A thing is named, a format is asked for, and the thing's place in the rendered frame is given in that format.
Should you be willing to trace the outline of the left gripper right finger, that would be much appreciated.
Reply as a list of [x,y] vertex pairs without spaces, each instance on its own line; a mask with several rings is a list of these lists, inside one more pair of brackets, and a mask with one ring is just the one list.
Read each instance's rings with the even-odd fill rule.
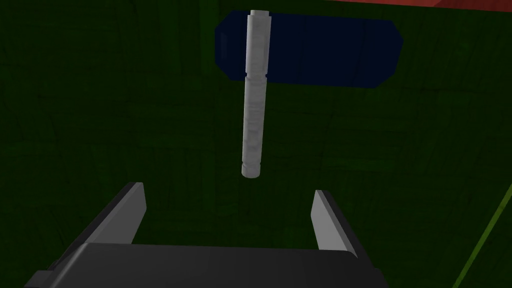
[[347,251],[359,260],[369,260],[331,193],[326,190],[315,191],[310,218],[320,250]]

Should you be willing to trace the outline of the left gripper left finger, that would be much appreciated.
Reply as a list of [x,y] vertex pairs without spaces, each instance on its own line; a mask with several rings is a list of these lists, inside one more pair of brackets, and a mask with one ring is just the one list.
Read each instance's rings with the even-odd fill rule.
[[146,209],[144,184],[129,182],[69,245],[59,261],[85,243],[132,243]]

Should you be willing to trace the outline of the dark blue flat plate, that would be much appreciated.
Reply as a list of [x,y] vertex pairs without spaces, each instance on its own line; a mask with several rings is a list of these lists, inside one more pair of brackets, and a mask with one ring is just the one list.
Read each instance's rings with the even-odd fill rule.
[[231,11],[216,27],[215,63],[261,94],[268,83],[373,89],[395,74],[403,37],[390,20]]

